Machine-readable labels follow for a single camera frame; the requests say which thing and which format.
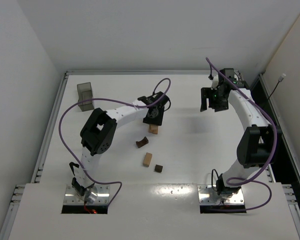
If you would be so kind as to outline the dark wood arch block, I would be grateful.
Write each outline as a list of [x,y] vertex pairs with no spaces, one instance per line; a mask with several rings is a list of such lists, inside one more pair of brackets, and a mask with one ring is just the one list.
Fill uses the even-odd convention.
[[144,147],[148,143],[149,143],[149,140],[148,140],[148,138],[146,136],[142,140],[135,142],[135,144],[136,144],[136,146],[137,146],[138,149]]

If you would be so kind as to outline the small dark wood cube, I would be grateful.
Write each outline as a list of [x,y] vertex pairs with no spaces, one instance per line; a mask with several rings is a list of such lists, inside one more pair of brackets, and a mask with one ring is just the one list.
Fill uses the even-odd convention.
[[154,167],[154,171],[156,173],[161,173],[163,171],[163,166],[159,165],[159,164],[156,164],[155,167]]

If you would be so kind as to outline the grey translucent plastic bin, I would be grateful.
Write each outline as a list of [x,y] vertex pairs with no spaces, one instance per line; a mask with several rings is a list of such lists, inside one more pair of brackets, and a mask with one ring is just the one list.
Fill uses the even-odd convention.
[[77,85],[78,106],[82,112],[94,110],[93,90],[90,82],[80,83]]

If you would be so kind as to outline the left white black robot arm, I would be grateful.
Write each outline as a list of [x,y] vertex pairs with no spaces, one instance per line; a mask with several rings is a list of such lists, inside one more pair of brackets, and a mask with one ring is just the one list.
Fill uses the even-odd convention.
[[132,106],[122,106],[115,109],[93,110],[80,131],[82,154],[80,163],[70,163],[73,172],[72,186],[80,196],[84,196],[93,187],[87,174],[91,175],[98,165],[101,155],[111,146],[115,131],[135,120],[142,120],[150,126],[161,126],[165,105],[171,101],[163,92],[151,96],[141,96],[131,103]]

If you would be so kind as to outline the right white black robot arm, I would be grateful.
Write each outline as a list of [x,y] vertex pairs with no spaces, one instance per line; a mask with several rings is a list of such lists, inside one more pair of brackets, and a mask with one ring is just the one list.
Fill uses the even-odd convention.
[[247,83],[234,69],[223,68],[217,76],[208,78],[212,85],[201,88],[200,111],[211,108],[220,112],[232,106],[244,130],[235,162],[217,177],[214,189],[218,195],[232,195],[266,163],[274,161],[282,131],[255,106]]

